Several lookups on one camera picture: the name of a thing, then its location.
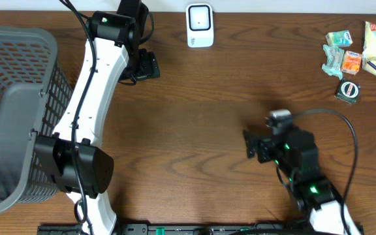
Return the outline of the dark green round-label box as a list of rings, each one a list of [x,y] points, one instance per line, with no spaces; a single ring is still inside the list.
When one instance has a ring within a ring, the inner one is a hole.
[[[346,79],[342,79],[336,90],[335,97],[349,104],[355,104],[360,96],[360,85]]]

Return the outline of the teal wrapper packet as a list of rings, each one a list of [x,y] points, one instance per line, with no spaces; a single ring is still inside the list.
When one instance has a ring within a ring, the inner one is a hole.
[[[322,65],[322,70],[329,76],[336,76],[342,80],[341,64],[345,51],[337,46],[329,46],[327,44],[324,44],[322,48],[327,57],[327,62]]]

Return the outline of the orange snack packet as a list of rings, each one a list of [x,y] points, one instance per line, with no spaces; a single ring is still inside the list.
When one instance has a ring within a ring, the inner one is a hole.
[[[362,64],[362,55],[352,51],[346,51],[341,64],[341,71],[356,75]]]

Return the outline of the green tissue pack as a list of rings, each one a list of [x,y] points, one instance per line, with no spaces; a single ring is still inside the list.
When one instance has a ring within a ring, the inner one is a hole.
[[[349,30],[329,32],[326,34],[326,41],[329,46],[339,48],[348,47],[353,43]]]

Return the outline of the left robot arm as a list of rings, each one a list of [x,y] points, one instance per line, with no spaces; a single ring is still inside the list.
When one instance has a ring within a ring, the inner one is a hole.
[[[114,233],[117,215],[107,193],[114,160],[101,149],[104,122],[118,83],[160,76],[155,54],[140,48],[152,19],[144,8],[96,11],[84,24],[86,54],[71,100],[52,134],[35,144],[44,173],[72,200],[78,223],[40,226],[38,234]]]

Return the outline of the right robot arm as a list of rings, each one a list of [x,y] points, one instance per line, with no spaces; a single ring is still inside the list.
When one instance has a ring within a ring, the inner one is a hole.
[[[312,133],[289,127],[271,136],[244,131],[247,156],[260,163],[275,163],[277,174],[284,173],[294,204],[303,212],[306,225],[327,234],[363,234],[353,221],[333,183],[322,172],[319,149]]]

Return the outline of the white barcode scanner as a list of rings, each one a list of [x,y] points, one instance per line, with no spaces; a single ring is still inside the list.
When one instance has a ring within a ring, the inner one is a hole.
[[[190,4],[185,9],[185,15],[188,47],[211,47],[214,42],[212,6],[207,3]]]

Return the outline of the grey plastic shopping basket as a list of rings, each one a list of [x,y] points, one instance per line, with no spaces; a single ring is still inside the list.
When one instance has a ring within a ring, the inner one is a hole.
[[[55,38],[37,28],[0,26],[0,213],[57,193],[34,145],[50,136],[71,99]]]

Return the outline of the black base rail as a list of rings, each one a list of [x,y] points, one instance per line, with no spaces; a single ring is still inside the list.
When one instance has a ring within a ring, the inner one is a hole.
[[[147,224],[125,224],[116,227],[111,234],[117,235],[196,235],[213,234],[224,235],[237,232],[250,232],[258,230],[303,230],[315,232],[309,225],[298,223],[295,225],[283,225],[282,223],[260,222],[254,225],[147,225]],[[50,226],[42,225],[37,228],[37,235],[67,235],[67,234],[89,234],[84,232],[80,225]]]

